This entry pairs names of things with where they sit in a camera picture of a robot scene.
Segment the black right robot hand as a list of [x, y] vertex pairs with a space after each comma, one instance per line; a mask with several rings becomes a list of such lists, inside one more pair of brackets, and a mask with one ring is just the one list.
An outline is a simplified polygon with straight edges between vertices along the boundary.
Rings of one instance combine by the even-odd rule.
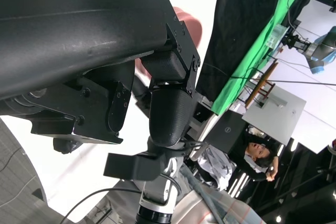
[[137, 107], [149, 118], [152, 94], [137, 75], [133, 79], [132, 94]]

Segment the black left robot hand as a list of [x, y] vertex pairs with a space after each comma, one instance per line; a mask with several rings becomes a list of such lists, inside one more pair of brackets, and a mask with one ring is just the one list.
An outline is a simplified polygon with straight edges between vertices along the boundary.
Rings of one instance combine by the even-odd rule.
[[122, 142], [137, 61], [151, 76], [151, 140], [174, 146], [199, 60], [169, 0], [1, 0], [1, 114], [64, 154]]

